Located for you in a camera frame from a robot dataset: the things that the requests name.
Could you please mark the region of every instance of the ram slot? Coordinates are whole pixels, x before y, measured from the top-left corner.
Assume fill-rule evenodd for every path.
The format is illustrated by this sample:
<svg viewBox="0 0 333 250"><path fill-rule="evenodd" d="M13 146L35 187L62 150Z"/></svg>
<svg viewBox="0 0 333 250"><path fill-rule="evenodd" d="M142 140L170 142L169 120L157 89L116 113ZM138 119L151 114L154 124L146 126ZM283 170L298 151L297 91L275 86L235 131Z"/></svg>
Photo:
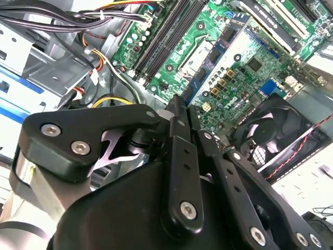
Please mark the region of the ram slot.
<svg viewBox="0 0 333 250"><path fill-rule="evenodd" d="M176 48L177 44L185 35L186 31L191 27L198 15L206 6L207 1L196 0L187 10L182 21L177 25L173 34L163 46L163 49L158 52L157 56L153 59L151 67L146 72L147 78L152 78L156 75L159 69L163 66L165 61L170 57L171 53Z"/></svg>
<svg viewBox="0 0 333 250"><path fill-rule="evenodd" d="M146 48L140 59L134 65L134 70L140 73L147 65L152 55L156 52L156 49L160 45L161 41L165 38L170 28L178 21L184 8L188 4L188 0L177 0L174 6L170 10L169 14L165 18L154 39L150 42L150 45Z"/></svg>

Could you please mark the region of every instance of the red wire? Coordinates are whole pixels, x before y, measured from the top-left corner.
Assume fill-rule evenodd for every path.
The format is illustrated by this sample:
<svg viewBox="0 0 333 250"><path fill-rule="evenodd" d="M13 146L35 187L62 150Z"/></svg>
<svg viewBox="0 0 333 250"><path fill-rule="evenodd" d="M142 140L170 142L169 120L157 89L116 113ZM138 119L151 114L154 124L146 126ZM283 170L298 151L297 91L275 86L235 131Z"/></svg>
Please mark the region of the red wire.
<svg viewBox="0 0 333 250"><path fill-rule="evenodd" d="M314 126L314 129L318 128L320 125L322 125L323 123L325 123L326 121L328 121L329 119L333 118L333 114L331 114L329 117L325 118L324 120L322 120L321 122L317 123L316 126ZM281 168L283 168L286 164L288 164L303 148L304 144L306 143L306 141L308 140L308 138L310 137L310 135L312 134L309 133L303 140L303 142L300 144L300 146L298 147L297 151L295 151L295 153L290 156L288 158L288 160L286 160L284 163L282 163L277 169L274 170L273 173L271 173L270 176L268 176L266 178L266 180L270 179L271 177L273 177L273 175L275 175Z"/></svg>
<svg viewBox="0 0 333 250"><path fill-rule="evenodd" d="M87 32L87 31L84 31L84 33L85 33L85 34L88 34L88 35L90 35L90 36L93 36L93 37L95 37L95 38L98 38L98 39L103 39L103 40L106 39L106 37L104 37L104 36L94 35L94 34L92 34L92 33L90 33L90 32Z"/></svg>

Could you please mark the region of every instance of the screw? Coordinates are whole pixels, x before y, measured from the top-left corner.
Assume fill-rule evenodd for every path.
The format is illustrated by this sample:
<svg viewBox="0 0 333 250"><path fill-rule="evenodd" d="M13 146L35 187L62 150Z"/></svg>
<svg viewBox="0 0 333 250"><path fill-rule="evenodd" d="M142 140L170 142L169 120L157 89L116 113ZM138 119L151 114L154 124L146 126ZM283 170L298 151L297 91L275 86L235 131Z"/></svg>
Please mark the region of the screw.
<svg viewBox="0 0 333 250"><path fill-rule="evenodd" d="M71 148L77 155L87 155L90 153L90 146L86 142L73 142Z"/></svg>
<svg viewBox="0 0 333 250"><path fill-rule="evenodd" d="M302 234L300 234L300 233L296 233L296 237L297 237L298 241L299 241L303 246L308 246L308 245L309 245L308 241L306 240L306 238L305 238Z"/></svg>
<svg viewBox="0 0 333 250"><path fill-rule="evenodd" d="M150 117L155 117L154 113L153 112L150 112L150 111L147 111L146 114Z"/></svg>
<svg viewBox="0 0 333 250"><path fill-rule="evenodd" d="M312 240L312 242L317 246L317 247L322 247L321 242L318 240L318 238L316 236L314 236L313 234L310 234L310 238Z"/></svg>
<svg viewBox="0 0 333 250"><path fill-rule="evenodd" d="M190 202L181 203L182 214L189 220L194 220L197 217L196 208Z"/></svg>
<svg viewBox="0 0 333 250"><path fill-rule="evenodd" d="M240 156L236 153L233 153L233 157L236 159L236 160L240 160Z"/></svg>
<svg viewBox="0 0 333 250"><path fill-rule="evenodd" d="M41 132L46 136L57 137L61 134L61 129L57 125L46 124L42 126Z"/></svg>
<svg viewBox="0 0 333 250"><path fill-rule="evenodd" d="M263 233L258 229L258 228L251 228L250 229L251 235L253 237L253 239L261 246L265 246L266 245L266 239L265 236L263 235Z"/></svg>
<svg viewBox="0 0 333 250"><path fill-rule="evenodd" d="M212 136L209 133L205 132L204 135L206 136L207 139L212 139Z"/></svg>
<svg viewBox="0 0 333 250"><path fill-rule="evenodd" d="M185 123L183 121L178 120L178 123L182 125L183 127L185 126Z"/></svg>

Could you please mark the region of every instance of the chip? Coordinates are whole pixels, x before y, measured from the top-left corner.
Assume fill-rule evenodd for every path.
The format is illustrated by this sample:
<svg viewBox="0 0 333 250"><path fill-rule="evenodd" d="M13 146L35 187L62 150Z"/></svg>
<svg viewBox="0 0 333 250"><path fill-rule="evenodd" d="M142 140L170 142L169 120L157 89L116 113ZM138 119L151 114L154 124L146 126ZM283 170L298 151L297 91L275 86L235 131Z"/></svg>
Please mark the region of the chip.
<svg viewBox="0 0 333 250"><path fill-rule="evenodd" d="M201 81L202 78L205 77L205 75L206 75L206 71L205 71L205 69L201 69L201 70L198 72L198 74L197 74L197 79L198 79L199 81Z"/></svg>
<svg viewBox="0 0 333 250"><path fill-rule="evenodd" d="M248 66L253 69L255 72L257 72L262 64L257 60L255 59L254 57L248 62Z"/></svg>
<svg viewBox="0 0 333 250"><path fill-rule="evenodd" d="M222 87L224 87L227 84L227 82L224 79L221 79L219 81L219 85L221 85Z"/></svg>
<svg viewBox="0 0 333 250"><path fill-rule="evenodd" d="M229 27L223 35L223 40L227 41L228 43L234 38L236 35L237 31L234 30L233 28Z"/></svg>
<svg viewBox="0 0 333 250"><path fill-rule="evenodd" d="M227 72L227 76L233 77L234 75L235 75L235 73L231 69L229 69Z"/></svg>
<svg viewBox="0 0 333 250"><path fill-rule="evenodd" d="M219 51L219 49L215 48L212 53L210 54L210 61L214 64L217 59L219 58L219 56L221 55L221 52Z"/></svg>
<svg viewBox="0 0 333 250"><path fill-rule="evenodd" d="M213 93L214 95L217 95L219 92L220 92L220 91L219 91L217 88L213 88L213 89L212 89L212 93Z"/></svg>

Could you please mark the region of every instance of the black bracket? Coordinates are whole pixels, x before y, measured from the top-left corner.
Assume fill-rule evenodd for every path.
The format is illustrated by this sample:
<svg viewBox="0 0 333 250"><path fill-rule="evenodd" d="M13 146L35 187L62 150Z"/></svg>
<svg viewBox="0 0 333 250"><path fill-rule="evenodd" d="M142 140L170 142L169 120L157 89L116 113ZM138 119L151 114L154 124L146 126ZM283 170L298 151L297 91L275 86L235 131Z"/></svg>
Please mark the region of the black bracket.
<svg viewBox="0 0 333 250"><path fill-rule="evenodd" d="M154 129L160 117L146 105L67 110L46 112L28 116L22 126L19 147L25 157L66 181L86 180L100 158L101 137L105 131L117 131L117 138L139 128ZM41 132L45 124L54 124L61 129L56 137ZM73 142L89 145L87 155L73 152Z"/></svg>

